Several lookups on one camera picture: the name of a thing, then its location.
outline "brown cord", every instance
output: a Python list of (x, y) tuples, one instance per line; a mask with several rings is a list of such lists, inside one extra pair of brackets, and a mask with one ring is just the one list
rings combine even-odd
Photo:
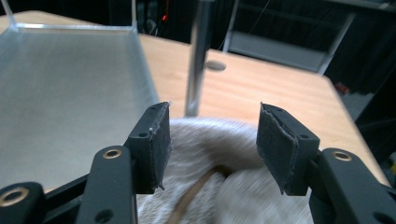
[(227, 178), (233, 171), (223, 165), (218, 165), (208, 170), (201, 178), (193, 184), (178, 200), (175, 209), (171, 213), (171, 216), (166, 221), (166, 224), (177, 224), (184, 213), (186, 212), (187, 206), (192, 202), (194, 197), (198, 194), (201, 188), (205, 185), (207, 180), (215, 173), (221, 173)]

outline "fluffy white cloth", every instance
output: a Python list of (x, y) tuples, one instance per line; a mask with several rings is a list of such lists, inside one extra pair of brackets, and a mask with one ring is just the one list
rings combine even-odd
[(185, 191), (208, 170), (212, 175), (187, 207), (180, 223), (312, 223), (308, 197), (289, 197), (264, 166), (256, 149), (257, 128), (228, 119), (171, 119), (173, 152), (163, 185), (138, 195), (140, 223), (165, 223)]

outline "light wood tabletop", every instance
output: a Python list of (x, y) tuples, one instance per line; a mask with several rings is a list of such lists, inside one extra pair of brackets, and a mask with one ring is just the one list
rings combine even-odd
[[(15, 16), (17, 21), (31, 23), (87, 23), (38, 11)], [(7, 26), (7, 18), (1, 17), (0, 31)], [(172, 102), (171, 118), (183, 117), (190, 45), (147, 35), (140, 40), (160, 100)], [(282, 107), (320, 138), (320, 149), (338, 147), (355, 153), (381, 183), (388, 184), (328, 78), (213, 49), (207, 59), (224, 63), (226, 69), (205, 70), (200, 117), (256, 126), (260, 102)]]

